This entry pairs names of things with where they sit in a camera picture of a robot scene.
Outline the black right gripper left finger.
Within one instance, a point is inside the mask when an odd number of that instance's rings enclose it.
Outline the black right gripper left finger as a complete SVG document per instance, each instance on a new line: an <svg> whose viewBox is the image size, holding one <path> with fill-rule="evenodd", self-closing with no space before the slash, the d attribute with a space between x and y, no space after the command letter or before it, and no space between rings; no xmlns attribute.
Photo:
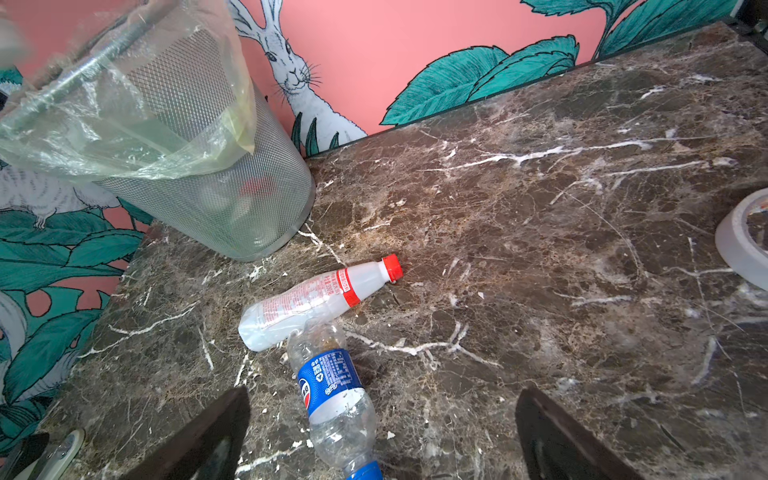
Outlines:
<svg viewBox="0 0 768 480"><path fill-rule="evenodd" d="M233 479L250 422L247 389L226 391L125 479Z"/></svg>

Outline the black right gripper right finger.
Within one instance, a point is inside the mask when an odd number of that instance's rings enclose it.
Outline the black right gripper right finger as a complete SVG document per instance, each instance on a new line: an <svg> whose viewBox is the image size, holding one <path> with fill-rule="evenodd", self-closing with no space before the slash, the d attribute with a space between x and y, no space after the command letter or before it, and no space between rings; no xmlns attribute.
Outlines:
<svg viewBox="0 0 768 480"><path fill-rule="evenodd" d="M641 477L560 405L535 387L521 391L515 421L531 479Z"/></svg>

